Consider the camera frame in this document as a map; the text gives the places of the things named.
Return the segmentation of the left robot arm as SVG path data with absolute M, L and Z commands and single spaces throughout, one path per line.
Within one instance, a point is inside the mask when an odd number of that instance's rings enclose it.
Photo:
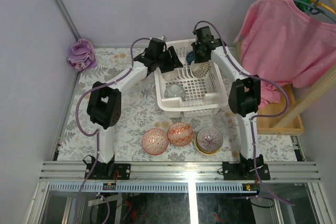
M 160 70 L 166 81 L 177 78 L 178 68 L 183 67 L 173 46 L 167 46 L 163 40 L 152 38 L 144 52 L 136 57 L 131 55 L 131 66 L 121 72 L 110 84 L 96 82 L 92 88 L 87 107 L 90 121 L 98 124 L 99 154 L 97 173 L 103 179 L 114 175 L 115 166 L 109 163 L 115 155 L 115 143 L 112 136 L 122 110 L 122 93 L 145 79 L 156 70 Z

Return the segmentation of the white plastic dish rack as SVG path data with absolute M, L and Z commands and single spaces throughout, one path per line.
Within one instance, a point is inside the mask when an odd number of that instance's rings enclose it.
M 193 42 L 193 39 L 187 39 L 166 43 L 168 47 L 174 47 L 183 64 L 182 68 L 177 69 L 175 79 L 166 81 L 160 69 L 154 72 L 157 103 L 169 118 L 178 118 L 181 115 L 185 118 L 211 115 L 228 105 L 228 95 L 218 65 L 210 61 L 209 71 L 200 77 L 195 76 L 187 64 L 186 56 L 192 51 Z M 166 98 L 164 92 L 171 84 L 182 86 L 184 95 Z

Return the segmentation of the brown checker pattern bowl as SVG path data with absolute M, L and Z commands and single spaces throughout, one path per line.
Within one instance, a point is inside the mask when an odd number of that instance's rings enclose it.
M 192 61 L 190 65 L 190 70 L 192 74 L 197 78 L 205 77 L 211 69 L 211 64 L 209 62 L 195 63 Z

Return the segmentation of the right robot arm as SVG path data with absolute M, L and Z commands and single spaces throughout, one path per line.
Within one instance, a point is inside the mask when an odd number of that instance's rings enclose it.
M 212 61 L 217 64 L 225 76 L 232 81 L 228 104 L 237 115 L 241 149 L 239 166 L 240 175 L 251 179 L 258 173 L 258 167 L 264 160 L 257 144 L 256 116 L 260 105 L 260 80 L 257 76 L 246 73 L 243 67 L 230 53 L 221 38 L 216 39 L 208 26 L 194 28 L 196 41 L 192 43 L 195 63 Z

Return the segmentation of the blue triangle pattern bowl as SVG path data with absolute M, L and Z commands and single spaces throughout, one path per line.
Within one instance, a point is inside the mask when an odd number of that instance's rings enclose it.
M 195 59 L 195 56 L 194 56 L 194 53 L 191 51 L 189 52 L 187 55 L 186 55 L 186 63 L 188 65 L 191 65 L 191 63 L 194 61 Z

